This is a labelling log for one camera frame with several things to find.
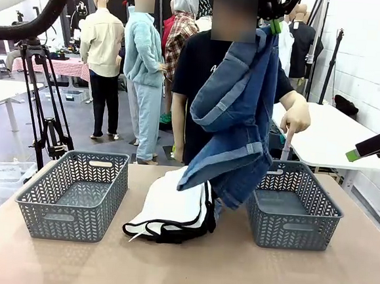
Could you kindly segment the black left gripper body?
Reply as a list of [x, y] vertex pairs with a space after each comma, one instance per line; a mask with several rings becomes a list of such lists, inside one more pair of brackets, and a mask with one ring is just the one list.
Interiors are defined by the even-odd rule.
[[275, 20], [289, 14], [301, 0], [259, 0], [257, 18]]

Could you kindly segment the person's left hand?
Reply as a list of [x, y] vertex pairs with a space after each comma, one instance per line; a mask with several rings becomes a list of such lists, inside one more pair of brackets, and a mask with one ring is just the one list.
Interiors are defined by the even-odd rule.
[[298, 132], [303, 132], [310, 127], [310, 111], [305, 98], [297, 96], [288, 104], [282, 104], [286, 110], [280, 124], [281, 130], [287, 134], [287, 139], [292, 140]]

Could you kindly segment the person's right hand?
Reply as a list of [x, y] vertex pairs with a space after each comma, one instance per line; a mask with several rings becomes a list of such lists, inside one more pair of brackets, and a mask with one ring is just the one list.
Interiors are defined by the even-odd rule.
[[184, 148], [182, 146], [174, 145], [171, 150], [171, 158], [175, 161], [183, 163], [183, 150]]

